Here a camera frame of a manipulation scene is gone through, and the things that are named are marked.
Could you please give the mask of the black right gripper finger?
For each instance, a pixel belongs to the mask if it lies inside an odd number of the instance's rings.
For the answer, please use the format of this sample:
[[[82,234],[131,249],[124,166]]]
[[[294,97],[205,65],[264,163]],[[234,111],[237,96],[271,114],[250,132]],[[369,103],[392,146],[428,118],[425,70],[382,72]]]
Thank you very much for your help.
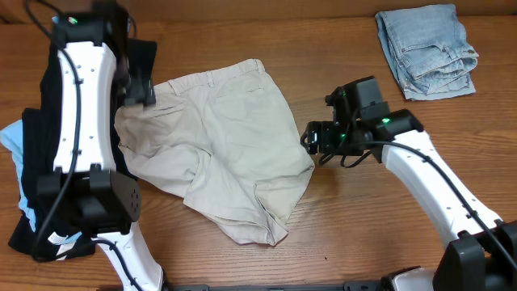
[[[318,154],[319,143],[317,141],[306,141],[302,140],[301,145],[306,149],[310,155]]]
[[[301,136],[301,141],[320,141],[321,131],[321,121],[310,121]]]

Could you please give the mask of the beige khaki shorts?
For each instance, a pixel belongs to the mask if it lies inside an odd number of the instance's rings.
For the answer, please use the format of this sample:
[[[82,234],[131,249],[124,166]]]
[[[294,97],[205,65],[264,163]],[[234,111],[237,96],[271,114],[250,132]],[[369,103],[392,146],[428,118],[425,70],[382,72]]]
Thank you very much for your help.
[[[236,243],[282,241],[314,164],[263,63],[248,59],[154,90],[154,105],[116,112],[129,172],[180,196]]]

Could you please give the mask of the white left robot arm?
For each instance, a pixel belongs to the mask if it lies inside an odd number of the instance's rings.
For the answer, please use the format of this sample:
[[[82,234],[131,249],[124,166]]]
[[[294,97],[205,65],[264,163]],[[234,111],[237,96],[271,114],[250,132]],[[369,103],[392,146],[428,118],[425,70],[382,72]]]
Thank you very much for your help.
[[[168,290],[138,224],[141,191],[118,171],[112,150],[117,110],[156,101],[157,45],[137,39],[135,19],[114,1],[60,13],[48,38],[61,66],[61,129],[53,172],[37,184],[48,207],[41,229],[52,220],[70,224],[104,251],[125,290]]]

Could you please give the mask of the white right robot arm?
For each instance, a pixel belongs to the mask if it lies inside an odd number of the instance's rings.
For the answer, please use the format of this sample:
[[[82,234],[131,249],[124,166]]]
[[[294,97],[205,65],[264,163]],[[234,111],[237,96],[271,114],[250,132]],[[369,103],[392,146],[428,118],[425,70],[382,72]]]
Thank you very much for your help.
[[[311,121],[301,137],[309,154],[373,155],[408,188],[438,231],[444,253],[434,270],[383,277],[382,290],[476,291],[516,288],[516,224],[477,199],[440,157],[414,115],[402,109],[367,119],[356,113]]]

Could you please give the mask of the folded light blue jeans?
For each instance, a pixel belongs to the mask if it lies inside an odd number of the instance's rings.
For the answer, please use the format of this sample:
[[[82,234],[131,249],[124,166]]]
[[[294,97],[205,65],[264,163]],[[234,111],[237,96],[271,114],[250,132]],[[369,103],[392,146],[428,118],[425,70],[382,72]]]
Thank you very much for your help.
[[[380,11],[380,44],[406,99],[449,99],[476,92],[470,72],[479,55],[453,4]]]

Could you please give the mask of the light blue garment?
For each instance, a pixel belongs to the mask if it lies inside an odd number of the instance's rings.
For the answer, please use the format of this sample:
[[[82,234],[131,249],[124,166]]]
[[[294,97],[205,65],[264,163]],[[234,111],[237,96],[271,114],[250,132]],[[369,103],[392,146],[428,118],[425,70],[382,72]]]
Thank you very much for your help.
[[[21,211],[8,245],[25,255],[36,247],[42,259],[53,259],[59,252],[85,242],[79,231],[60,222],[50,224],[45,237],[36,239],[49,211],[37,198],[37,182],[39,177],[53,172],[61,127],[61,87],[58,48],[51,44],[48,66],[40,82],[40,108],[24,109],[20,120],[1,130],[1,144],[11,152],[15,164]]]

